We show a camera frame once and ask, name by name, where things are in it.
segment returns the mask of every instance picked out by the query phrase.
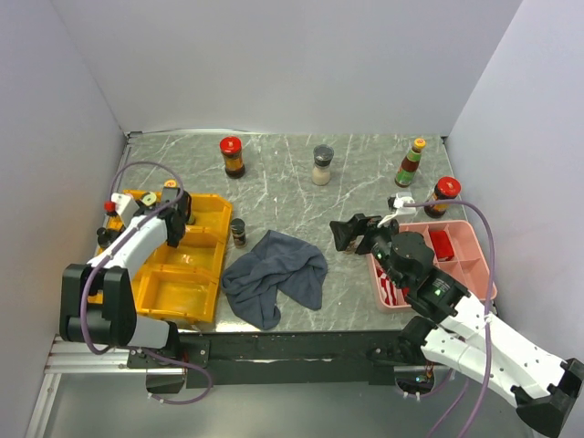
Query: red lid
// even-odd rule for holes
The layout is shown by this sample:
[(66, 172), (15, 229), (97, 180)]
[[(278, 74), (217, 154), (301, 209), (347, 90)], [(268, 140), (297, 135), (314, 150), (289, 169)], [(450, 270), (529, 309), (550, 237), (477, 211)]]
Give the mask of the red lid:
[(219, 143), (219, 147), (223, 153), (238, 153), (241, 151), (241, 140), (237, 137), (225, 137)]
[(115, 213), (116, 212), (116, 203), (114, 203), (113, 201), (106, 201), (103, 204), (103, 208), (105, 208), (106, 212), (108, 212), (108, 213)]
[(443, 176), (436, 184), (438, 190), (449, 197), (456, 197), (460, 193), (462, 187), (456, 178), (452, 176)]

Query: pink plastic container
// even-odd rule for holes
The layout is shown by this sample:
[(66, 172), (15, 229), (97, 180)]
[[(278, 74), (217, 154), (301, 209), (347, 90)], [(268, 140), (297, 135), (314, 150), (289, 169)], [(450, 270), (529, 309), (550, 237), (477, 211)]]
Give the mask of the pink plastic container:
[[(400, 231), (414, 231), (423, 235), (426, 244), (433, 250), (430, 231), (444, 230), (453, 246), (454, 258), (448, 262), (439, 262), (434, 256), (434, 265), (468, 287), (481, 301), (485, 301), (489, 269), (485, 256), (478, 244), (475, 230), (466, 221), (422, 222), (418, 224), (400, 224)], [(384, 291), (377, 275), (379, 267), (371, 254), (367, 254), (367, 266), (373, 285), (375, 304), (384, 313), (395, 313), (412, 310), (403, 300), (402, 292), (395, 289), (396, 304), (388, 305), (384, 301)], [(493, 296), (496, 297), (496, 287), (493, 285)]]

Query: condiment bottle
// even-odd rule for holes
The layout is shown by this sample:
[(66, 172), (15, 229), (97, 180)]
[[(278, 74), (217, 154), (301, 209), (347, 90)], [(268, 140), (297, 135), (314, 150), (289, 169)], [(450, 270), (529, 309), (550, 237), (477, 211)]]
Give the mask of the condiment bottle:
[(219, 143), (225, 161), (225, 173), (231, 178), (241, 178), (245, 173), (244, 159), (241, 155), (241, 140), (225, 137)]
[(312, 182), (316, 185), (327, 185), (330, 181), (330, 162), (335, 151), (327, 144), (320, 144), (314, 148), (314, 167), (312, 168)]
[(420, 165), (422, 150), (425, 147), (426, 140), (424, 139), (416, 139), (413, 142), (412, 148), (401, 162), (398, 174), (395, 175), (395, 183), (400, 187), (408, 187), (412, 183), (413, 175)]
[(236, 217), (229, 224), (231, 228), (231, 235), (234, 237), (234, 244), (237, 248), (243, 248), (247, 245), (247, 237), (245, 237), (245, 222)]
[[(439, 201), (441, 199), (454, 199), (461, 191), (461, 185), (452, 176), (443, 176), (434, 187), (434, 192), (428, 198), (428, 201)], [(436, 205), (429, 205), (423, 207), (423, 210), (430, 217), (439, 218), (444, 216), (448, 203), (438, 203)]]

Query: towel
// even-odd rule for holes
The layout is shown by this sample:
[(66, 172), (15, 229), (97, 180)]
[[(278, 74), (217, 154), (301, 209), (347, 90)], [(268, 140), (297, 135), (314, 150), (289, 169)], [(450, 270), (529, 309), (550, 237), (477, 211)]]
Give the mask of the towel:
[(268, 330), (280, 321), (278, 289), (305, 308), (319, 310), (326, 274), (327, 261), (318, 248), (270, 230), (224, 271), (221, 288), (239, 318)]

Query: white wall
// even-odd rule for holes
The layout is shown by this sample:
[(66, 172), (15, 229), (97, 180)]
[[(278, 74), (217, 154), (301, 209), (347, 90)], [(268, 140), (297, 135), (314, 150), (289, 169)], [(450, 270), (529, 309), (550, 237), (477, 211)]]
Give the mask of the white wall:
[(520, 0), (53, 0), (127, 130), (448, 134)]
[[(504, 317), (549, 351), (580, 360), (583, 13), (579, 0), (525, 0), (447, 142), (464, 198), (494, 228)], [(583, 427), (579, 400), (562, 436), (582, 436)]]
[(0, 59), (0, 435), (18, 437), (123, 135), (48, 0), (0, 2)]

